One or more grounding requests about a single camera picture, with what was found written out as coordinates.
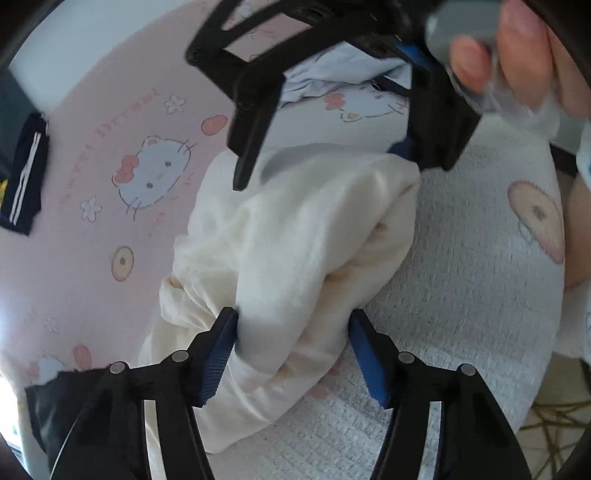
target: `hello kitty print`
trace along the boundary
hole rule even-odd
[[[177,183],[189,164],[192,146],[150,135],[139,152],[123,157],[112,180],[134,220],[139,210],[161,200]]]
[[[338,112],[346,123],[392,113],[408,113],[408,99],[391,92],[378,91],[369,83],[337,88],[324,96],[324,102],[326,110]]]

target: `blue gripper pad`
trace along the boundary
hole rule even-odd
[[[393,153],[394,155],[398,155],[405,160],[413,161],[414,148],[415,146],[412,139],[410,137],[406,137],[404,140],[393,144],[388,150],[388,153]]]
[[[377,333],[361,309],[353,310],[349,318],[349,341],[369,394],[382,408],[390,408],[391,382],[398,357],[394,342],[389,336]]]
[[[199,333],[187,349],[191,373],[187,393],[194,407],[203,407],[217,391],[238,335],[238,312],[224,307],[212,328]]]
[[[431,61],[425,56],[418,45],[414,43],[397,43],[396,49],[403,57],[406,57],[405,60],[408,60],[412,65],[416,65],[425,70],[431,69]]]

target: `fingernail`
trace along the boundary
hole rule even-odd
[[[524,37],[546,35],[544,22],[521,0],[505,1],[502,7],[502,22]]]
[[[469,46],[461,46],[457,55],[459,67],[472,77],[482,77],[486,74],[486,60],[480,51]]]

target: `yellow object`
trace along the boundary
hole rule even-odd
[[[0,205],[4,201],[4,193],[6,192],[6,187],[8,187],[8,180],[4,180],[0,183]]]

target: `white stripe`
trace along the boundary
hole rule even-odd
[[[21,170],[21,178],[18,180],[17,191],[15,192],[14,198],[12,199],[12,209],[10,210],[10,217],[9,217],[9,220],[10,220],[11,223],[12,223],[12,219],[14,218],[15,210],[17,209],[18,199],[19,199],[19,197],[21,195],[22,181],[25,178],[26,168],[27,168],[27,163],[25,163],[25,166]]]
[[[22,208],[22,201],[25,198],[25,194],[27,192],[27,183],[29,182],[29,175],[31,174],[31,167],[33,166],[33,160],[35,159],[35,154],[37,153],[37,148],[39,147],[39,142],[41,141],[41,134],[39,132],[35,133],[35,138],[33,139],[33,145],[31,146],[31,151],[29,152],[29,159],[27,160],[27,164],[25,168],[23,168],[21,172],[21,180],[22,181],[22,189],[20,197],[18,198],[18,206],[14,215],[14,218],[11,219],[13,225],[16,225],[18,222],[18,218],[21,215],[21,208]]]

